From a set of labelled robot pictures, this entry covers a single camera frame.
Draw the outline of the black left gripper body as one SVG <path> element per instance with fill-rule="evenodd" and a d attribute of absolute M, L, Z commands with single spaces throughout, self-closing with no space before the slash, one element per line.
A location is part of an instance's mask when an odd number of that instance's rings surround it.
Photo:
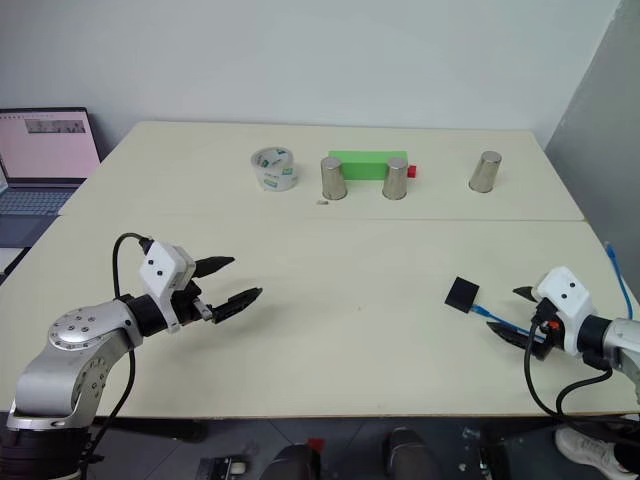
<path fill-rule="evenodd" d="M 202 290 L 193 280 L 184 289 L 175 290 L 171 295 L 171 305 L 180 326 L 186 326 L 198 320 L 213 319 L 212 307 L 199 298 Z"/>

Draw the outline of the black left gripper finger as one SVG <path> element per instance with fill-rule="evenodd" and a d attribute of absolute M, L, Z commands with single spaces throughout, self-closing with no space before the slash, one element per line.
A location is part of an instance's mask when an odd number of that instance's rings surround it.
<path fill-rule="evenodd" d="M 211 256 L 196 260 L 192 277 L 203 278 L 212 275 L 234 261 L 235 258 L 229 256 Z"/>
<path fill-rule="evenodd" d="M 262 294 L 263 289 L 254 287 L 230 297 L 224 304 L 212 307 L 211 320 L 219 324 L 248 308 Z"/>

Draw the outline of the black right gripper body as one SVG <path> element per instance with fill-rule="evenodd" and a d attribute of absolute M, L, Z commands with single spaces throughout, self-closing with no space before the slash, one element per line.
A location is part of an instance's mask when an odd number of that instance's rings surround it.
<path fill-rule="evenodd" d="M 545 360 L 553 348 L 561 347 L 561 321 L 555 305 L 543 298 L 531 319 L 533 340 L 531 353 L 538 360 Z"/>

